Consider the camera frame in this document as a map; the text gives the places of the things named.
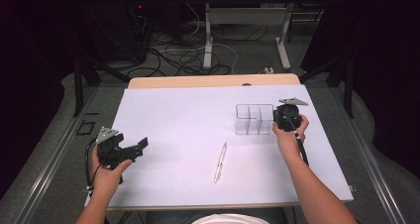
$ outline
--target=white tabletop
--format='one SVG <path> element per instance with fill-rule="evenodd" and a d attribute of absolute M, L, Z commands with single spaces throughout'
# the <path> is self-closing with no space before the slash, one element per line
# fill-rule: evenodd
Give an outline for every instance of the white tabletop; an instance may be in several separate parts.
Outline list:
<path fill-rule="evenodd" d="M 121 147 L 148 137 L 144 155 L 124 173 L 109 210 L 283 206 L 298 199 L 276 137 L 236 135 L 237 104 L 280 105 L 297 97 L 310 126 L 309 164 L 343 201 L 353 200 L 304 85 L 127 89 L 113 129 Z M 223 144 L 222 175 L 213 177 Z"/>

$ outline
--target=background desk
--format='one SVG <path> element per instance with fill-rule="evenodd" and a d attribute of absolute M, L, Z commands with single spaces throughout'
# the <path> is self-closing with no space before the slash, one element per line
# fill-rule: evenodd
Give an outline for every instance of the background desk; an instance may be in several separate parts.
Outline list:
<path fill-rule="evenodd" d="M 204 67 L 211 67 L 211 55 L 213 38 L 211 24 L 273 24 L 281 25 L 280 36 L 275 42 L 280 55 L 283 69 L 289 70 L 290 63 L 284 47 L 288 26 L 290 24 L 293 4 L 287 4 L 285 8 L 211 8 L 206 4 L 206 54 L 204 55 Z"/>
<path fill-rule="evenodd" d="M 235 135 L 237 103 L 277 105 L 279 98 L 293 96 L 310 104 L 302 107 L 301 112 L 311 121 L 306 142 L 311 167 L 341 200 L 353 200 L 306 88 L 299 84 L 256 85 L 257 78 L 263 81 L 263 76 L 266 75 L 243 75 L 236 80 L 237 84 L 247 82 L 254 83 L 253 86 L 232 86 L 234 83 L 229 86 L 223 82 L 228 80 L 220 76 L 206 76 L 220 80 L 223 86 L 126 89 L 113 128 L 124 134 L 122 147 L 132 146 L 143 137 L 149 138 L 149 145 L 144 155 L 126 170 L 124 183 L 109 210 L 297 204 L 275 135 Z M 192 81 L 199 82 L 201 78 L 204 77 L 181 80 L 189 80 L 193 86 Z M 284 83 L 282 75 L 271 77 L 275 78 L 277 84 Z M 171 86 L 176 78 L 168 80 L 172 80 L 168 85 Z M 216 164 L 225 142 L 228 150 L 222 176 L 214 183 Z"/>

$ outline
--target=person's left hand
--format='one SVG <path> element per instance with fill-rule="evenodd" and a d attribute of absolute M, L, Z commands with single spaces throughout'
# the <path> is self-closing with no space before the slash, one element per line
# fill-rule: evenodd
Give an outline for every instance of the person's left hand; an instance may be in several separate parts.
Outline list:
<path fill-rule="evenodd" d="M 94 178 L 92 195 L 100 196 L 101 198 L 106 198 L 107 201 L 110 201 L 117 191 L 121 175 L 131 164 L 131 160 L 126 160 L 120 163 L 114 170 L 101 166 L 98 158 L 98 145 L 96 145 L 92 150 L 91 176 Z"/>

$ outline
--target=gray carpet floor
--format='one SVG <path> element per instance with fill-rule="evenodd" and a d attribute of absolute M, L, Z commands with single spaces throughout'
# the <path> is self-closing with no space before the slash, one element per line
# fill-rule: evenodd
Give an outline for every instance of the gray carpet floor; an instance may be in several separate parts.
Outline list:
<path fill-rule="evenodd" d="M 274 46 L 273 37 L 278 32 L 276 27 L 267 27 L 267 31 L 262 27 L 253 35 L 255 38 L 263 36 L 257 41 L 230 42 L 226 40 L 227 38 L 243 39 L 251 35 L 258 27 L 221 26 L 214 31 L 214 34 L 220 35 L 214 44 L 224 46 L 215 47 L 214 53 L 222 64 L 233 67 L 235 74 L 260 73 L 266 66 L 272 66 L 274 72 L 287 72 L 282 70 Z M 315 28 L 316 23 L 294 25 L 291 43 L 286 45 L 290 63 L 293 66 L 289 72 L 298 75 L 303 72 L 299 65 Z M 157 45 L 162 40 L 166 40 L 159 35 L 157 33 L 154 37 L 153 44 Z M 198 45 L 203 44 L 199 37 L 190 37 L 190 40 L 195 40 Z M 167 51 L 172 47 L 174 46 L 154 46 L 160 51 Z M 158 59 L 153 55 L 148 55 L 147 61 L 142 66 L 157 67 Z M 175 75 L 177 72 L 175 67 L 164 62 L 160 69 L 166 75 Z M 121 71 L 128 72 L 129 69 L 121 69 Z M 144 76 L 150 72 L 150 70 L 136 70 L 131 73 L 131 76 Z M 100 127 L 112 126 L 123 91 L 127 86 L 105 72 L 99 71 L 99 74 L 103 82 L 97 88 L 85 86 L 86 106 L 77 118 L 72 117 L 74 112 L 72 75 L 62 81 L 65 96 L 56 116 L 14 184 L 1 200 L 1 223 L 73 223 L 82 211 L 86 198 L 86 193 L 82 192 L 86 183 L 85 147 L 98 133 Z M 361 149 L 357 145 L 358 140 L 352 132 L 347 115 L 343 113 L 340 104 L 343 86 L 328 88 L 325 84 L 325 75 L 315 76 L 306 81 L 305 85 L 348 184 L 356 189 L 353 192 L 355 200 L 346 204 L 362 223 L 418 223 L 420 220 L 419 179 L 375 149 L 371 143 L 374 121 L 363 101 L 354 93 L 353 108 L 356 118 L 352 122 L 357 125 L 367 149 L 374 157 L 374 163 L 378 165 L 380 174 L 383 175 L 386 187 L 388 187 L 387 192 L 393 198 L 391 201 L 395 202 L 399 208 L 398 211 L 403 216 L 402 221 L 399 218 L 392 218 L 386 210 L 381 195 L 378 195 L 381 189 L 375 185 L 374 177 L 371 176 L 364 163 Z M 47 165 L 51 161 L 52 170 L 49 170 Z M 43 181 L 40 176 L 51 178 L 43 182 L 43 188 L 39 188 L 39 183 Z M 296 207 L 296 210 L 296 223 L 306 223 L 299 207 Z M 290 223 L 293 223 L 291 208 L 285 208 L 285 211 Z M 111 223 L 118 223 L 123 215 L 123 212 L 109 212 L 108 220 Z M 126 223 L 142 223 L 142 219 L 135 213 Z"/>

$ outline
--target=person's right arm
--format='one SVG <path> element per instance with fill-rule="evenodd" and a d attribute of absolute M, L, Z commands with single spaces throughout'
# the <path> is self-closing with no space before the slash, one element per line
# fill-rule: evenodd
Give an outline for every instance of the person's right arm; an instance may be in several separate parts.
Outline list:
<path fill-rule="evenodd" d="M 298 129 L 302 142 L 304 131 L 309 122 L 302 116 Z M 277 135 L 277 143 L 289 169 L 306 220 L 315 223 L 358 223 L 350 210 L 340 199 L 315 175 L 301 159 L 300 151 L 293 132 L 284 132 L 274 123 L 272 130 Z"/>

